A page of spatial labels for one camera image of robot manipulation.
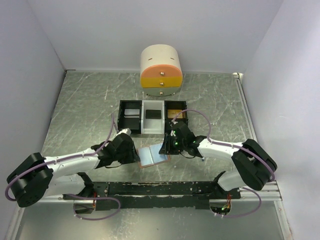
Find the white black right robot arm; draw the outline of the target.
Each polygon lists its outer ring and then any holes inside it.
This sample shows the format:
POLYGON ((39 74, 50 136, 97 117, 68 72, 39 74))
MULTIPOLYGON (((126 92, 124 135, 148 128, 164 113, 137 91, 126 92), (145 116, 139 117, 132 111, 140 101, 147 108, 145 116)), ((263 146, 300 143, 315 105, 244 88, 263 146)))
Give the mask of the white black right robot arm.
POLYGON ((272 182, 278 166, 267 152, 253 139, 243 143, 214 141, 207 136, 196 136, 184 122, 170 124, 164 135, 160 155, 179 155, 187 152, 192 157, 215 158, 233 162, 235 169, 221 172, 212 186, 212 193, 223 199, 233 189, 245 186, 260 191, 272 182))

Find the orange leather card holder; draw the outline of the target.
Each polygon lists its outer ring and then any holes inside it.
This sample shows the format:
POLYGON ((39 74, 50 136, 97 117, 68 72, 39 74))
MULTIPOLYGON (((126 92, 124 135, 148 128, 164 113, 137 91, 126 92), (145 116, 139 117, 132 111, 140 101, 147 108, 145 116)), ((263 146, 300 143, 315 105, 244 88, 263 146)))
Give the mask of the orange leather card holder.
POLYGON ((161 147, 162 144, 158 143, 138 148, 137 155, 139 157, 139 167, 142 169, 170 161, 171 158, 169 155, 159 154, 161 147))

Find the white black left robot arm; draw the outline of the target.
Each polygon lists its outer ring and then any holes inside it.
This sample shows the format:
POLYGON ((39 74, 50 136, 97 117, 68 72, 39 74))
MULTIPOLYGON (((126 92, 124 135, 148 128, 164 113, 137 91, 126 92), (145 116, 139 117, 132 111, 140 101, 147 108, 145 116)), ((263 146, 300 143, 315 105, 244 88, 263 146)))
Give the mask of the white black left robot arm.
POLYGON ((126 165, 139 160, 134 141, 123 131, 112 140, 74 154, 44 157, 39 152, 32 153, 7 177, 5 195, 21 208, 54 195, 72 194, 86 200, 94 192, 88 171, 114 162, 126 165))

